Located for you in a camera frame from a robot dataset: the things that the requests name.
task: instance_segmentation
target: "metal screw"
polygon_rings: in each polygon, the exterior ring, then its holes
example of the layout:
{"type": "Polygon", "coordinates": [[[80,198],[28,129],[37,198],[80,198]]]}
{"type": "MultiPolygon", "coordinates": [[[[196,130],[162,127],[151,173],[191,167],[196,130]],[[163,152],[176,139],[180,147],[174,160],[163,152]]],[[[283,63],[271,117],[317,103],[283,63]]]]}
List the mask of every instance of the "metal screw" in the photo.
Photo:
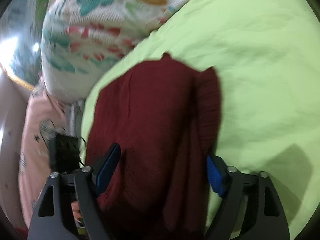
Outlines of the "metal screw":
{"type": "Polygon", "coordinates": [[[266,173],[265,171],[262,171],[262,172],[260,172],[260,176],[263,178],[267,178],[267,177],[269,177],[269,174],[266,173]]]}
{"type": "Polygon", "coordinates": [[[52,172],[52,173],[50,174],[50,177],[54,179],[54,178],[56,178],[58,175],[59,175],[59,172],[54,171],[54,172],[52,172]]]}
{"type": "Polygon", "coordinates": [[[91,167],[90,166],[84,166],[82,168],[82,172],[89,172],[89,171],[91,171],[91,167]]]}
{"type": "Polygon", "coordinates": [[[228,167],[228,171],[231,172],[231,173],[235,173],[235,172],[238,171],[238,169],[236,167],[234,167],[234,166],[229,166],[228,167]]]}

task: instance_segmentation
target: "mattress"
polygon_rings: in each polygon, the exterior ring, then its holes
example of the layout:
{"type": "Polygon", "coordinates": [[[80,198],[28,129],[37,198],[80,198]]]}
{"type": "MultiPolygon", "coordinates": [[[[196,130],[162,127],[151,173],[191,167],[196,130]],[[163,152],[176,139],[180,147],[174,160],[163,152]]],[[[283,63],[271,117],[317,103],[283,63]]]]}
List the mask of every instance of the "mattress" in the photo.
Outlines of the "mattress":
{"type": "MultiPolygon", "coordinates": [[[[82,137],[99,91],[137,63],[169,52],[199,71],[214,66],[222,90],[216,155],[270,174],[294,239],[320,200],[319,51],[320,23],[306,0],[190,0],[96,84],[82,137]]],[[[211,192],[208,225],[219,203],[211,192]]]]}

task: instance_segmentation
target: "green bedsheet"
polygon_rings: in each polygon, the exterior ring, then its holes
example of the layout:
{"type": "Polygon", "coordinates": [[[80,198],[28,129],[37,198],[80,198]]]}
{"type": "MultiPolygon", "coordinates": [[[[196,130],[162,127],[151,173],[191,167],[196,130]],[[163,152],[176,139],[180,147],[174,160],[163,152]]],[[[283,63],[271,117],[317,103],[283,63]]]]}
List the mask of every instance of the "green bedsheet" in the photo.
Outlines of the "green bedsheet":
{"type": "MultiPolygon", "coordinates": [[[[85,139],[99,91],[166,51],[200,71],[215,66],[223,96],[216,154],[243,172],[271,175],[295,238],[320,201],[320,23],[308,3],[191,0],[97,83],[85,139]]],[[[208,224],[219,201],[211,192],[208,224]]]]}

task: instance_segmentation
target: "maroon garment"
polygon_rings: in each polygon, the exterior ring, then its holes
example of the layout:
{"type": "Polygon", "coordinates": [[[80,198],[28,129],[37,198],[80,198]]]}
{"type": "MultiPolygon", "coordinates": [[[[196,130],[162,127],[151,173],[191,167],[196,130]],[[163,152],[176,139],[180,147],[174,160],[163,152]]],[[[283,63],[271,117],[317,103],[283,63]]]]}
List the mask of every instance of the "maroon garment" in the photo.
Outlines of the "maroon garment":
{"type": "Polygon", "coordinates": [[[116,142],[122,156],[98,198],[118,239],[200,239],[205,158],[220,124],[213,68],[200,73],[164,54],[101,90],[88,138],[91,165],[116,142]]]}

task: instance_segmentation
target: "pink fabric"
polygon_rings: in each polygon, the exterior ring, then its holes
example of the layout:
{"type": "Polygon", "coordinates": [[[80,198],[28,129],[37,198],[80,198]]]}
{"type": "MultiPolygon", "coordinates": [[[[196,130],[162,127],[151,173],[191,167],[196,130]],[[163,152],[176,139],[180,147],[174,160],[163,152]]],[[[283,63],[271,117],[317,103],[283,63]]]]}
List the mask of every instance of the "pink fabric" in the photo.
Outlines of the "pink fabric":
{"type": "Polygon", "coordinates": [[[63,109],[64,105],[47,93],[40,79],[29,99],[20,152],[19,191],[28,228],[38,197],[51,172],[47,143],[55,132],[64,133],[65,130],[63,109]]]}

